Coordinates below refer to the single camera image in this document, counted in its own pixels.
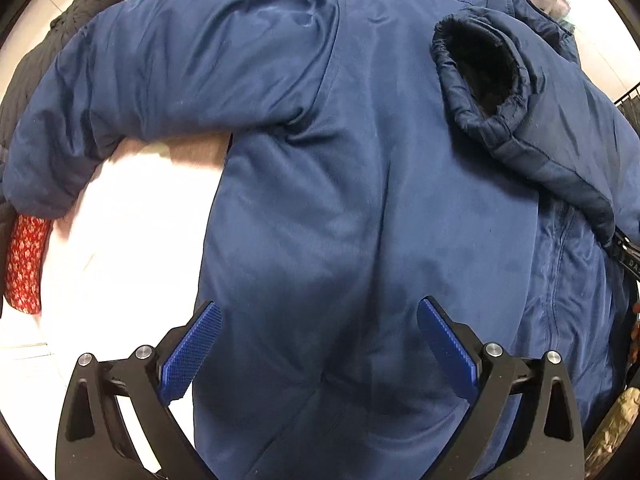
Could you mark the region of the navy blue padded jacket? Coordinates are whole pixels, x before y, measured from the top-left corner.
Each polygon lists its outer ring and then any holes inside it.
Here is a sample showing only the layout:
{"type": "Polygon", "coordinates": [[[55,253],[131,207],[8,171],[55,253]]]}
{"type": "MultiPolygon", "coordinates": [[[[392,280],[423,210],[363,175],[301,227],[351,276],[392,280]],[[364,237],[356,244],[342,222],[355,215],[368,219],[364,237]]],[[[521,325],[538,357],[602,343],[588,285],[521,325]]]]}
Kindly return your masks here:
{"type": "Polygon", "coordinates": [[[559,352],[591,437],[622,391],[639,139],[530,0],[127,0],[55,57],[3,173],[67,214],[126,139],[227,133],[193,386],[221,479],[416,479],[468,406],[431,296],[514,356],[559,352]]]}

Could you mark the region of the pink polka dot bedsheet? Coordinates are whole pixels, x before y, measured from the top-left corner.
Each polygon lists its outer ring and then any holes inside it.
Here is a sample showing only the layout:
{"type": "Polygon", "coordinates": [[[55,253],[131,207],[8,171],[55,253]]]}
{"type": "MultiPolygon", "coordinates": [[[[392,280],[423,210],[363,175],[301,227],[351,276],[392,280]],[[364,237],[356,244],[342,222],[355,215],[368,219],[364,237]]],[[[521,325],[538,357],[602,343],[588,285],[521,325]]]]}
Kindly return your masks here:
{"type": "Polygon", "coordinates": [[[122,142],[52,226],[40,313],[3,311],[1,411],[46,476],[78,356],[124,358],[190,318],[228,144],[122,142]]]}

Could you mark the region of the red floral folded cloth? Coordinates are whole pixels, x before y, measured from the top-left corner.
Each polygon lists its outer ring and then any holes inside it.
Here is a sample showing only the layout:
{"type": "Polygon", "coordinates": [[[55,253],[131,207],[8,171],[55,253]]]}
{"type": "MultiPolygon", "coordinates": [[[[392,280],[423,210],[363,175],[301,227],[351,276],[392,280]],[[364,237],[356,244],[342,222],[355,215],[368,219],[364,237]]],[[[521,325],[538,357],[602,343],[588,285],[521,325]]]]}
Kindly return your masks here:
{"type": "Polygon", "coordinates": [[[19,214],[6,254],[4,298],[14,310],[29,315],[41,312],[41,274],[52,222],[19,214]]]}

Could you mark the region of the black knitted folded garment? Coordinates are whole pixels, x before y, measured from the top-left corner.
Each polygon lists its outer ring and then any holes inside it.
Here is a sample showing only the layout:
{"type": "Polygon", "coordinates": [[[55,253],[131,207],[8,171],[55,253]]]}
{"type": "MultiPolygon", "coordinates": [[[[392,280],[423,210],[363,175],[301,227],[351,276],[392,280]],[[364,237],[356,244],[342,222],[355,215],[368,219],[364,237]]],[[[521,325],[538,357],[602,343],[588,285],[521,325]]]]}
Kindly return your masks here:
{"type": "MultiPolygon", "coordinates": [[[[27,52],[17,64],[6,93],[1,101],[1,160],[5,162],[18,121],[35,92],[44,73],[54,58],[72,37],[89,23],[96,14],[124,0],[74,0],[70,6],[50,23],[50,29],[40,44],[27,52]]],[[[6,198],[1,200],[1,303],[4,298],[6,254],[14,222],[19,214],[6,198]]]]}

